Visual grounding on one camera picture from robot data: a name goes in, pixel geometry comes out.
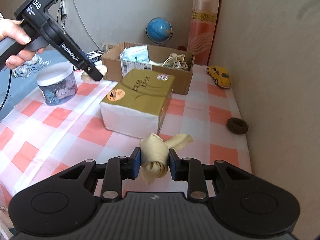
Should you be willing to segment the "person left hand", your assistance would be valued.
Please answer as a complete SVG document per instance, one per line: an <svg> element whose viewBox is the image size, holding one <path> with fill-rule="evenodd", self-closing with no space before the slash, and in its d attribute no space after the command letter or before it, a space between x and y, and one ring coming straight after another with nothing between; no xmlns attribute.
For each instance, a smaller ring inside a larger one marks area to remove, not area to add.
<svg viewBox="0 0 320 240"><path fill-rule="evenodd" d="M38 50L28 50L27 45L31 42L31 38L20 24L20 21L1 18L1 41L9 37L22 46L19 52L14 52L6 59L5 66L9 69L22 66L25 61L30 61L36 53L42 54L46 49L46 47L42 47Z"/></svg>

